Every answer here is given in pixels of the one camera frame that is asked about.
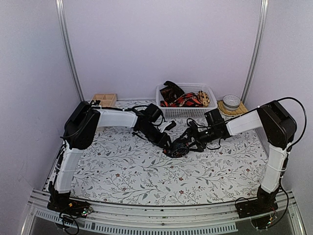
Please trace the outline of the dark floral tie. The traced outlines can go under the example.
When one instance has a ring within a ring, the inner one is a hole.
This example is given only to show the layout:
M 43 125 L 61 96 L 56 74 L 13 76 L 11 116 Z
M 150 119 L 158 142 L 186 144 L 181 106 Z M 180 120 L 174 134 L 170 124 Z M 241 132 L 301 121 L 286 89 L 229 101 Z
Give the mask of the dark floral tie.
M 189 147 L 187 143 L 172 143 L 169 149 L 164 149 L 163 153 L 170 158 L 181 158 L 189 153 Z

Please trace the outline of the white plastic basket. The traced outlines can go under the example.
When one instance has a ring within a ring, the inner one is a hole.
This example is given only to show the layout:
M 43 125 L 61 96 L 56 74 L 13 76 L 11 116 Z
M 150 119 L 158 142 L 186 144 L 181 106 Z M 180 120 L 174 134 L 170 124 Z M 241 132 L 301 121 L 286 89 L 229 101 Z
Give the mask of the white plastic basket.
M 198 91 L 205 92 L 209 97 L 208 107 L 161 107 L 160 103 L 163 101 L 163 97 L 160 90 L 166 86 L 159 84 L 156 87 L 156 106 L 160 108 L 166 118 L 201 118 L 204 114 L 210 110 L 217 109 L 218 104 L 214 96 L 213 91 L 206 84 L 193 84 L 193 83 L 177 83 L 177 85 L 187 94 L 195 93 Z

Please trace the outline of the wooden compartment box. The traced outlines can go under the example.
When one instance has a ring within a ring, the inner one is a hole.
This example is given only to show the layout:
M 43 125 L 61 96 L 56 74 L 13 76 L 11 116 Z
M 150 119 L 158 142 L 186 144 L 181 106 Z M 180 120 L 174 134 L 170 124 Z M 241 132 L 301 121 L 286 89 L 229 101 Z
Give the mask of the wooden compartment box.
M 114 111 L 111 109 L 102 109 L 102 108 L 115 108 L 115 103 L 117 100 L 116 94 L 95 94 L 91 99 L 91 105 L 93 111 L 92 121 L 95 122 L 98 120 L 95 130 L 100 127 L 113 126 L 114 123 Z

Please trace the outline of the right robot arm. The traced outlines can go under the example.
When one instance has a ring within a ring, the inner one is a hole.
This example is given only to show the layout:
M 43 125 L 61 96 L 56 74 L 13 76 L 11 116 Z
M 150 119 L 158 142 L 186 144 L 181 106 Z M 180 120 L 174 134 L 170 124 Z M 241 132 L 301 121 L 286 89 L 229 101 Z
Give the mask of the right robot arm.
M 262 131 L 268 143 L 268 161 L 259 186 L 259 192 L 264 195 L 253 202 L 253 209 L 256 213 L 264 213 L 272 205 L 268 195 L 280 188 L 287 169 L 297 130 L 296 121 L 279 100 L 229 120 L 225 120 L 217 109 L 208 111 L 204 116 L 207 127 L 203 130 L 194 121 L 188 121 L 188 128 L 172 145 L 172 156 L 182 157 L 190 151 L 203 152 L 209 142 L 226 140 L 250 130 Z

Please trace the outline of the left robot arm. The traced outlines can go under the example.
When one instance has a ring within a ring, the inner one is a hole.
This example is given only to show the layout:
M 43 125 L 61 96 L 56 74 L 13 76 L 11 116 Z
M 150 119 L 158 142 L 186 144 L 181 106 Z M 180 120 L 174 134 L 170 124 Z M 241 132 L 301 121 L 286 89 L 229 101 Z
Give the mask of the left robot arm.
M 163 111 L 155 104 L 130 108 L 102 107 L 81 102 L 64 126 L 62 146 L 55 165 L 55 178 L 49 182 L 48 192 L 55 196 L 53 203 L 61 212 L 69 212 L 73 203 L 69 199 L 72 177 L 76 166 L 87 149 L 95 147 L 105 131 L 130 129 L 146 141 L 162 149 L 169 149 L 168 130 L 174 121 L 166 121 Z

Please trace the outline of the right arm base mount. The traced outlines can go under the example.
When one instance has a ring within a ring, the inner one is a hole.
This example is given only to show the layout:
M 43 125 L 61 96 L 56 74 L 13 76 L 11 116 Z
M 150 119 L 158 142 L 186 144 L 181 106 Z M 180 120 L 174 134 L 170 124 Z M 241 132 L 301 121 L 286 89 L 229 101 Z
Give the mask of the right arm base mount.
M 259 187 L 256 199 L 244 199 L 242 202 L 236 201 L 235 208 L 237 210 L 239 218 L 260 215 L 263 213 L 274 212 L 275 210 L 277 210 L 278 205 L 276 203 L 276 195 L 278 191 L 279 188 L 271 193 L 268 193 L 261 187 Z

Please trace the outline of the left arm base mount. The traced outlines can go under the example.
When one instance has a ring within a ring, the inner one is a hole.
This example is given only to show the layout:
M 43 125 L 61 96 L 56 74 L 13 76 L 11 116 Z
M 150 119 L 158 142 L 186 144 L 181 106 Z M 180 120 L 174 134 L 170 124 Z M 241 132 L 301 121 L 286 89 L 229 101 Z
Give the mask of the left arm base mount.
M 52 181 L 49 182 L 48 192 L 50 193 L 47 208 L 51 211 L 65 213 L 74 217 L 86 217 L 93 212 L 90 203 L 70 199 L 70 192 L 59 193 Z

